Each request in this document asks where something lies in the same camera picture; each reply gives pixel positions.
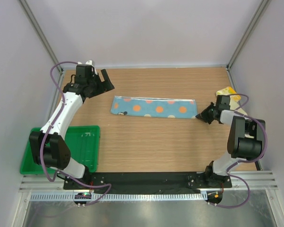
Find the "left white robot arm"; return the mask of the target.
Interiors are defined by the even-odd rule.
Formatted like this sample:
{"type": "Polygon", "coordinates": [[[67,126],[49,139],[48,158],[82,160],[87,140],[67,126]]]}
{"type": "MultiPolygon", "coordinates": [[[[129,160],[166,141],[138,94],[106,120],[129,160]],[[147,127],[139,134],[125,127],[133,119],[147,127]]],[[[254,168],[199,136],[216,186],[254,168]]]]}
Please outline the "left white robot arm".
{"type": "Polygon", "coordinates": [[[62,174],[74,178],[76,186],[86,189],[91,183],[89,169],[71,157],[65,135],[75,113],[86,99],[111,91],[115,87],[107,71],[102,69],[97,72],[92,60],[85,63],[76,62],[75,65],[75,74],[64,88],[61,88],[55,79],[53,80],[61,100],[40,131],[30,133],[29,143],[33,162],[42,167],[50,182],[53,182],[55,177],[49,176],[48,168],[55,170],[54,175],[62,174]]]}

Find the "blue polka dot towel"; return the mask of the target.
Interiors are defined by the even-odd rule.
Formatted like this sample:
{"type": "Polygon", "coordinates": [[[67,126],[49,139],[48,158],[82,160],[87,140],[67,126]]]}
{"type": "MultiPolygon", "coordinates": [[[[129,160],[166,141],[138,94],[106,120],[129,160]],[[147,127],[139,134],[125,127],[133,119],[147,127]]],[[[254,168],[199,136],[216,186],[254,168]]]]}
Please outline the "blue polka dot towel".
{"type": "Polygon", "coordinates": [[[115,96],[110,113],[115,115],[194,119],[197,112],[193,99],[115,96]]]}

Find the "yellow green patterned towel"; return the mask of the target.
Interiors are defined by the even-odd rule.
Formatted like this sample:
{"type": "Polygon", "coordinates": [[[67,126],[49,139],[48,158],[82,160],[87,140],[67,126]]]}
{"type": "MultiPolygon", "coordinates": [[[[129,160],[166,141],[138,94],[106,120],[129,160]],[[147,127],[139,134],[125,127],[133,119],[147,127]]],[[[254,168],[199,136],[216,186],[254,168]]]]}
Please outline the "yellow green patterned towel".
{"type": "Polygon", "coordinates": [[[227,95],[231,97],[230,110],[224,110],[221,114],[222,124],[231,127],[230,136],[238,138],[254,138],[249,130],[253,129],[253,120],[249,118],[248,114],[242,109],[243,105],[247,103],[249,97],[247,95],[238,94],[231,87],[223,88],[216,92],[218,95],[227,95]]]}

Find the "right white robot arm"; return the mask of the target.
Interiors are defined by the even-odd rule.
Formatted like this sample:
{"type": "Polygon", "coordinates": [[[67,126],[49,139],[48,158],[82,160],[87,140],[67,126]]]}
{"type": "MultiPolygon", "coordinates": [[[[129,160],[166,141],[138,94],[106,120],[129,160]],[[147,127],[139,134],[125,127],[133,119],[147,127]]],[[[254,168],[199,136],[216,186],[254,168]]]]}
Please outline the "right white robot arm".
{"type": "Polygon", "coordinates": [[[230,95],[218,95],[216,102],[211,102],[195,117],[205,123],[218,121],[230,126],[227,151],[219,159],[212,161],[205,169],[204,183],[217,187],[226,183],[229,173],[241,163],[253,163],[260,160],[267,149],[266,122],[231,110],[230,95]]]}

